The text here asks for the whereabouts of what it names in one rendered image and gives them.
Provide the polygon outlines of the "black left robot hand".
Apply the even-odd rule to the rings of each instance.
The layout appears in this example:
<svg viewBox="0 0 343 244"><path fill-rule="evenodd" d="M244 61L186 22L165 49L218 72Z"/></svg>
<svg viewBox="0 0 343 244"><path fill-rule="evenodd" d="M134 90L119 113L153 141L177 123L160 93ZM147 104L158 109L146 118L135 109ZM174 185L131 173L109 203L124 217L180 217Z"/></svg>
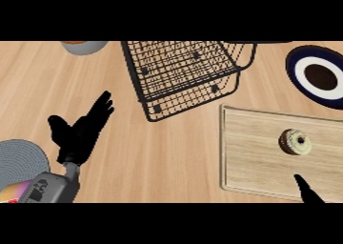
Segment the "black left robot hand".
<svg viewBox="0 0 343 244"><path fill-rule="evenodd" d="M56 161L60 164L72 162L79 166L88 160L112 113L110 92L104 91L87 115L78 119L74 125L69 125L59 115L51 115L47 118L51 141L59 146Z"/></svg>

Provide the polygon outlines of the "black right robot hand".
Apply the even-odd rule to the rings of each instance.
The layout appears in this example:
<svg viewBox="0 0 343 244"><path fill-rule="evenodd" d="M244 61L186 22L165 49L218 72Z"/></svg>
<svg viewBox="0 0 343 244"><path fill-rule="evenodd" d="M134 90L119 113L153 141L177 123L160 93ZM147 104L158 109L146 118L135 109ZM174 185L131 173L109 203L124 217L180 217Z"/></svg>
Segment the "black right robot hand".
<svg viewBox="0 0 343 244"><path fill-rule="evenodd" d="M302 202L309 203L309 204L324 203L323 198L314 192L314 190L309 187L309 184L306 183L305 179L302 178L302 176L299 174L295 175L295 179L296 179L296 184L299 187Z"/></svg>

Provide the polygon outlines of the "pale wooden tray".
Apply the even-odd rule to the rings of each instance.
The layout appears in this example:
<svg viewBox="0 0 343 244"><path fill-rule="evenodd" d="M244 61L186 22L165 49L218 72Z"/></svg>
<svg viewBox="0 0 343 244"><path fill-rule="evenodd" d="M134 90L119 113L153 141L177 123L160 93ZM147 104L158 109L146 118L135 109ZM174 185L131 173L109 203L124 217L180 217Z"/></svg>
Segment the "pale wooden tray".
<svg viewBox="0 0 343 244"><path fill-rule="evenodd" d="M284 130L311 140L306 155L278 145ZM295 176L327 202L343 202L343 119L219 108L221 188L227 191L299 199Z"/></svg>

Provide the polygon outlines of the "cream frosted chocolate cupcake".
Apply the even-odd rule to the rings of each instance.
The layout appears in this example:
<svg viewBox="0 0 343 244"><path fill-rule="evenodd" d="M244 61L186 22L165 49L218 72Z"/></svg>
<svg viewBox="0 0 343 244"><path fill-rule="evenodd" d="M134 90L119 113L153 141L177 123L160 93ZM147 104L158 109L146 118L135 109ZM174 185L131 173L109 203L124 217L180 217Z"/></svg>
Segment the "cream frosted chocolate cupcake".
<svg viewBox="0 0 343 244"><path fill-rule="evenodd" d="M287 129L278 137L281 150L292 155L308 155L312 150L312 143L308 135L295 129Z"/></svg>

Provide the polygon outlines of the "pink and orange object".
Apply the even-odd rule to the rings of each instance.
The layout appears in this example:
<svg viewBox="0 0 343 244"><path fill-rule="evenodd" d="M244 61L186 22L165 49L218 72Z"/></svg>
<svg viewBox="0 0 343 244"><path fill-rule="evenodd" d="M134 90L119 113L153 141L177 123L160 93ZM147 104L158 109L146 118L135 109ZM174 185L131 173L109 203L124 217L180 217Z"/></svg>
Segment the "pink and orange object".
<svg viewBox="0 0 343 244"><path fill-rule="evenodd" d="M16 203L29 186L31 181L16 182L6 186L0 192L0 203Z"/></svg>

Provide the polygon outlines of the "grey bowl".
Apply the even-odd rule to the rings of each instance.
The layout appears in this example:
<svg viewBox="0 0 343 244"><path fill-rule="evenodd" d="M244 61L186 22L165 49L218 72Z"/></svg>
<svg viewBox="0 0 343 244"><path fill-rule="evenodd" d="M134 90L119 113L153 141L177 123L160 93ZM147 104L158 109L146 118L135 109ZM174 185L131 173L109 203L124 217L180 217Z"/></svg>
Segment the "grey bowl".
<svg viewBox="0 0 343 244"><path fill-rule="evenodd" d="M74 55L96 53L107 44L107 41L71 41L62 42L65 50Z"/></svg>

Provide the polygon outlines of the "navy and white plate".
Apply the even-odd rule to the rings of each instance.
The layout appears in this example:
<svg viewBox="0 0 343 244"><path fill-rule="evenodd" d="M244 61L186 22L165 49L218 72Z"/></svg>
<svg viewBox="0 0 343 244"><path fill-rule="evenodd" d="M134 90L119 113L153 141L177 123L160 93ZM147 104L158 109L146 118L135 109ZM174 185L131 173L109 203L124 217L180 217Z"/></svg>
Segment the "navy and white plate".
<svg viewBox="0 0 343 244"><path fill-rule="evenodd" d="M286 58L286 71L303 95L320 105L343 110L343 54L314 45L296 47Z"/></svg>

